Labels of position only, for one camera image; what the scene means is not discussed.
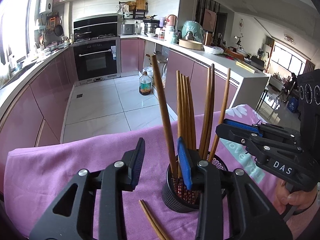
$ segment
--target white tile floor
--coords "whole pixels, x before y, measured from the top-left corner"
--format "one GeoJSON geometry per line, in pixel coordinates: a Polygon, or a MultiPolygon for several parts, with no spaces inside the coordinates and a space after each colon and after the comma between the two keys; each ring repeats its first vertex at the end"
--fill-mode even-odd
{"type": "Polygon", "coordinates": [[[63,142],[156,125],[162,125],[159,101],[139,93],[139,76],[110,79],[75,87],[63,142]]]}
{"type": "Polygon", "coordinates": [[[283,127],[289,127],[295,130],[300,130],[300,120],[298,119],[299,113],[292,113],[287,108],[286,104],[280,102],[279,106],[274,110],[274,113],[272,114],[272,111],[276,106],[276,104],[273,104],[274,99],[280,93],[274,91],[270,86],[268,86],[268,88],[268,96],[266,96],[265,101],[262,103],[262,106],[258,111],[261,117],[269,123],[283,127]]]}

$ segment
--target camera lens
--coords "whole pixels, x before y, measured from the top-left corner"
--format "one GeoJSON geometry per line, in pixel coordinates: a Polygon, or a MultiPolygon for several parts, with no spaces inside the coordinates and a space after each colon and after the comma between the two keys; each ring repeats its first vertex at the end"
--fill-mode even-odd
{"type": "Polygon", "coordinates": [[[311,104],[312,102],[312,90],[309,84],[306,85],[306,101],[308,104],[311,104]]]}
{"type": "Polygon", "coordinates": [[[319,86],[315,87],[315,101],[317,105],[320,105],[320,88],[319,86]]]}
{"type": "Polygon", "coordinates": [[[300,93],[300,99],[303,99],[304,98],[304,90],[303,90],[302,86],[299,87],[299,93],[300,93]]]}

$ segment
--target human hand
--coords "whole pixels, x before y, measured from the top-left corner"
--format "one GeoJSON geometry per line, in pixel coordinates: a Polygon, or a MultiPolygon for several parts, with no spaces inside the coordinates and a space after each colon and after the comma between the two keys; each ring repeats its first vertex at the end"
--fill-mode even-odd
{"type": "Polygon", "coordinates": [[[298,206],[297,210],[306,209],[312,205],[318,193],[317,186],[315,186],[315,188],[310,192],[300,190],[290,194],[290,192],[285,188],[285,184],[286,182],[284,180],[279,179],[276,186],[273,205],[279,214],[284,212],[287,204],[298,206]]]}

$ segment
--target cutting board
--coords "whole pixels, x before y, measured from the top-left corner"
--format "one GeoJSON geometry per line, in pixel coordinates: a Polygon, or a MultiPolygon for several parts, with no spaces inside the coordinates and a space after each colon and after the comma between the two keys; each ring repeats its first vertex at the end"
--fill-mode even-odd
{"type": "Polygon", "coordinates": [[[146,0],[136,0],[136,9],[145,10],[146,9],[146,0]]]}

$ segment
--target ceiling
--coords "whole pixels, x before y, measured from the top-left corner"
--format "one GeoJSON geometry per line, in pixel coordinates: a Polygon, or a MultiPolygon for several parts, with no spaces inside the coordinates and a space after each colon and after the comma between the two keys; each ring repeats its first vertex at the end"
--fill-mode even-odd
{"type": "Polygon", "coordinates": [[[320,14],[311,0],[215,0],[234,12],[252,16],[270,35],[312,59],[320,54],[320,14]],[[296,45],[284,40],[294,38],[296,45]]]}

